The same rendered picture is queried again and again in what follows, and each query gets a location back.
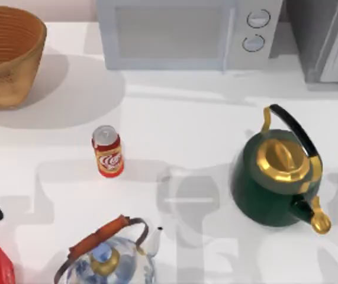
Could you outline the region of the red and white can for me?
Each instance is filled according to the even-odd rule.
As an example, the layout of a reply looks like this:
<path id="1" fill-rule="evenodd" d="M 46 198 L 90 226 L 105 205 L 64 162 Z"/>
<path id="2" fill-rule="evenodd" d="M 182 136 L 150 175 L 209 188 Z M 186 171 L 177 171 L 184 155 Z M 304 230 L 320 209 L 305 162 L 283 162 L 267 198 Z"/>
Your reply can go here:
<path id="1" fill-rule="evenodd" d="M 121 139 L 114 127 L 101 125 L 92 134 L 92 147 L 101 175 L 114 178 L 124 170 Z"/>

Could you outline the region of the pale microwave oven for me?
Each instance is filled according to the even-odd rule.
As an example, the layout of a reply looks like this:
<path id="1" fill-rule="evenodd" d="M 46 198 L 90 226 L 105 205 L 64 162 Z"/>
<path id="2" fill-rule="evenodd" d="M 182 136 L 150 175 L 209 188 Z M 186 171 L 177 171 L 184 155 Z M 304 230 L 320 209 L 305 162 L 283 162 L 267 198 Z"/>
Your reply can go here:
<path id="1" fill-rule="evenodd" d="M 283 0 L 96 0 L 110 70 L 256 70 L 268 61 Z M 251 28 L 247 16 L 266 9 L 271 20 Z M 265 46 L 242 47 L 255 34 Z"/>

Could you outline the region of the green and gold kettle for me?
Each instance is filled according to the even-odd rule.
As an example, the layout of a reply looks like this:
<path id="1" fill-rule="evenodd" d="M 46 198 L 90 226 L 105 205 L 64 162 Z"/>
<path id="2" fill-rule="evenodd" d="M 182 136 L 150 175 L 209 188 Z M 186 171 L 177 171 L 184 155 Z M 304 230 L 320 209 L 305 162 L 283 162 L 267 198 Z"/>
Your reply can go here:
<path id="1" fill-rule="evenodd" d="M 323 162 L 301 124 L 278 104 L 263 110 L 261 130 L 240 152 L 231 174 L 231 195 L 251 220 L 268 227 L 300 221 L 327 234 L 331 220 L 318 195 Z"/>

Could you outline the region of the microwave knob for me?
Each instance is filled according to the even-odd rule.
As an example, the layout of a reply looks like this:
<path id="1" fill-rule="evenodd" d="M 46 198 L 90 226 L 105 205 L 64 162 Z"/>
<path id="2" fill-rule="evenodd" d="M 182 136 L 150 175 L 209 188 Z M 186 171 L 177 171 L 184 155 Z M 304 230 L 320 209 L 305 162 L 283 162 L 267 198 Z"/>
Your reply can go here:
<path id="1" fill-rule="evenodd" d="M 271 20 L 271 15 L 269 11 L 267 11 L 266 9 L 252 11 L 247 16 L 247 24 L 251 28 L 255 28 L 255 29 L 265 27 L 266 25 L 268 25 L 270 20 Z"/>
<path id="2" fill-rule="evenodd" d="M 249 53 L 255 53 L 263 49 L 265 46 L 265 39 L 258 34 L 251 37 L 246 37 L 242 42 L 242 47 Z"/>

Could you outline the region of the woven wooden basket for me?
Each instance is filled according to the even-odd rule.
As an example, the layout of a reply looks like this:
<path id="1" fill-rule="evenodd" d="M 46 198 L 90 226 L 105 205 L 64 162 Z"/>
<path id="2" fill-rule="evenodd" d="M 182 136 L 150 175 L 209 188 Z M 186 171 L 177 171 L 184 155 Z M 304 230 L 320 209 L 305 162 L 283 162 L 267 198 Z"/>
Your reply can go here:
<path id="1" fill-rule="evenodd" d="M 47 37 L 45 23 L 0 5 L 0 109 L 21 105 L 32 89 Z"/>

